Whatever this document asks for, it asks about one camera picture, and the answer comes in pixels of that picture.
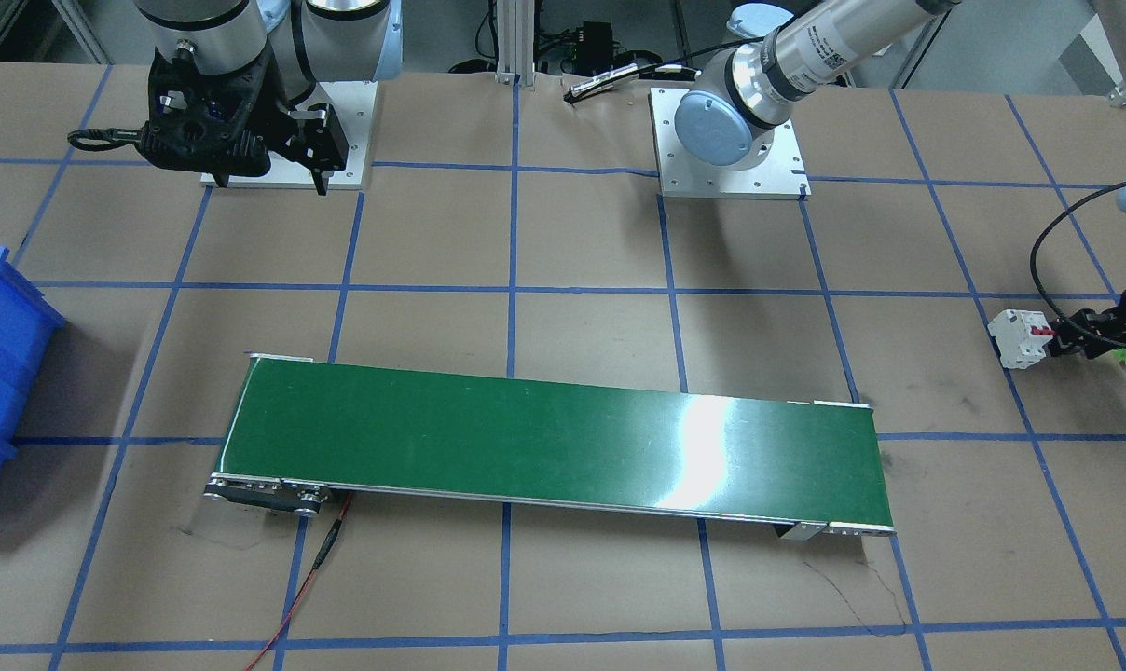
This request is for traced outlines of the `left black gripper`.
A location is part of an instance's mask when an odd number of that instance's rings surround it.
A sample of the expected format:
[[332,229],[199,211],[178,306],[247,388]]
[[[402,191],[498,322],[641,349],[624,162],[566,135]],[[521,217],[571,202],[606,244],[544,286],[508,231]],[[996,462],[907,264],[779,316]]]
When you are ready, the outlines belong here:
[[[1103,311],[1085,308],[1075,311],[1067,317],[1056,317],[1049,322],[1054,335],[1048,343],[1051,357],[1061,358],[1066,356],[1082,356],[1085,360],[1094,360],[1100,356],[1100,345],[1089,341],[1087,335],[1092,331],[1105,339],[1126,343],[1126,290],[1121,292],[1121,297],[1116,306]],[[1065,338],[1078,338],[1069,341]]]

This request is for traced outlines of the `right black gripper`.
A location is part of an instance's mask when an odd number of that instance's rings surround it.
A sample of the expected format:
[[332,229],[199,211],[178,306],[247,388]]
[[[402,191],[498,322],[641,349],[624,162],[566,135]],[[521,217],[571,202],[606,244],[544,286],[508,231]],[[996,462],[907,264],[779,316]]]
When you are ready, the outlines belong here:
[[143,156],[159,169],[209,173],[214,186],[227,188],[229,177],[268,175],[276,153],[306,167],[320,197],[330,171],[346,169],[349,141],[333,105],[295,109],[270,47],[226,74],[202,74],[181,54],[157,55],[148,93]]

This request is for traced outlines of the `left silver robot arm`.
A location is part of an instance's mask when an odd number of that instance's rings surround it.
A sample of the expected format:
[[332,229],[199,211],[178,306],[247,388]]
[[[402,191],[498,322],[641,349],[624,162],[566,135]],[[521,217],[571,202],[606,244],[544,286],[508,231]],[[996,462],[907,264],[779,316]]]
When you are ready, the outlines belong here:
[[[945,21],[954,1],[820,1],[804,14],[785,17],[771,5],[743,5],[729,19],[733,41],[712,52],[707,65],[679,98],[673,128],[690,156],[704,165],[747,169],[765,159],[776,128],[790,119],[794,105],[834,84],[864,61],[906,34]],[[1112,57],[1121,73],[1126,107],[1126,1],[1096,1]],[[1126,178],[1100,188],[1126,213]],[[1046,357],[1126,355],[1126,290],[1112,308],[1066,314],[1046,290],[1037,256],[1058,215],[1033,242],[1028,270],[1053,313],[1008,308],[988,322],[1007,369],[1024,369]]]

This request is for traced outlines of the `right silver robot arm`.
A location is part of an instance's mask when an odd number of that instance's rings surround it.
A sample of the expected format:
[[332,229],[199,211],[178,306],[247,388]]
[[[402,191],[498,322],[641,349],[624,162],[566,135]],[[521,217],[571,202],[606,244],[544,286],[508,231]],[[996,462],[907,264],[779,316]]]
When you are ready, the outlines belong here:
[[379,81],[403,64],[397,1],[138,1],[155,41],[151,165],[218,187],[363,188]]

